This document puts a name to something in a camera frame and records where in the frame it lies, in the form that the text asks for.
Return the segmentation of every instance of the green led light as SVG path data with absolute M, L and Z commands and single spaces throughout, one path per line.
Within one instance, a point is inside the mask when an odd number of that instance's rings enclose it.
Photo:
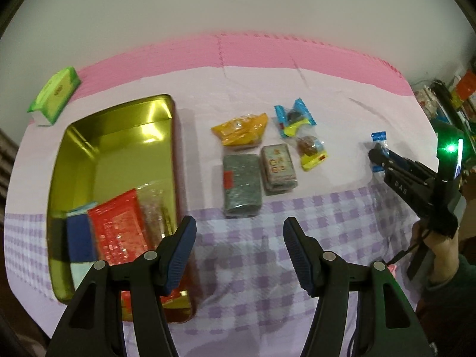
M 454 153 L 456 150 L 458 150 L 458 145 L 457 144 L 449 144 L 446 148 L 444 148 L 448 153 Z

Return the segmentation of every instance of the black device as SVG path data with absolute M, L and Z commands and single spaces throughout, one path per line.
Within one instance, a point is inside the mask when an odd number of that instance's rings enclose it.
M 185 216 L 174 235 L 131 263 L 99 260 L 86 274 L 53 334 L 47 357 L 125 357 L 120 292 L 130 290 L 141 357 L 178 357 L 162 305 L 179 284 L 197 234 Z M 430 357 L 431 349 L 400 286 L 382 262 L 349 264 L 304 235 L 294 217 L 283 236 L 299 282 L 320 297 L 302 357 L 338 357 L 349 291 L 359 292 L 354 357 Z
M 459 191 L 463 133 L 441 121 L 434 121 L 433 127 L 438 137 L 438 172 L 418 161 L 403 158 L 379 143 L 368 152 L 368 157 L 372 163 L 384 168 L 384 182 L 412 208 L 428 233 L 434 231 L 453 238 L 466 208 L 466 199 Z M 416 277 L 423 263 L 432 263 L 432 254 L 423 238 L 418 245 L 407 270 L 410 279 Z M 397 262 L 409 250 L 401 251 L 387 264 Z

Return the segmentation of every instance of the yellow wrapped snack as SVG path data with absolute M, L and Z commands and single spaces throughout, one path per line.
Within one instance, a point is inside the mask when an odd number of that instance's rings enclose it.
M 261 143 L 268 117 L 261 115 L 244 115 L 211 128 L 213 134 L 221 139 L 223 146 L 251 148 Z

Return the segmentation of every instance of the table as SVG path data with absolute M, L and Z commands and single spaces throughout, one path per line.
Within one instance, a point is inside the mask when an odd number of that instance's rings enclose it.
M 296 37 L 222 33 L 145 46 L 79 71 L 82 85 L 54 126 L 30 124 L 10 181 L 5 254 L 10 287 L 51 336 L 65 309 L 54 298 L 45 240 L 48 190 L 66 127 L 102 109 L 161 93 L 175 99 L 182 127 L 187 208 L 198 224 L 196 266 L 203 289 L 196 316 L 171 325 L 181 356 L 298 356 L 317 303 L 299 288 L 282 240 L 296 216 L 308 235 L 344 259 L 368 264 L 409 243 L 417 217 L 373 175 L 370 134 L 387 131 L 389 147 L 437 168 L 436 136 L 403 76 L 380 59 Z M 273 114 L 301 97 L 329 158 L 299 186 L 266 196 L 258 217 L 224 219 L 222 149 L 210 127 L 247 113 Z M 270 124 L 263 144 L 279 143 Z M 295 167 L 299 167 L 293 154 Z M 415 304 L 418 292 L 397 270 Z M 345 340 L 355 326 L 350 297 Z M 136 355 L 131 324 L 124 324 Z

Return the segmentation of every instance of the white wall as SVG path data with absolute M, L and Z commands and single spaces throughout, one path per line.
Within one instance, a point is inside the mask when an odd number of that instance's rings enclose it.
M 410 83 L 448 78 L 476 44 L 453 0 L 26 0 L 0 39 L 0 127 L 19 142 L 28 105 L 64 66 L 213 30 L 318 38 L 386 59 Z

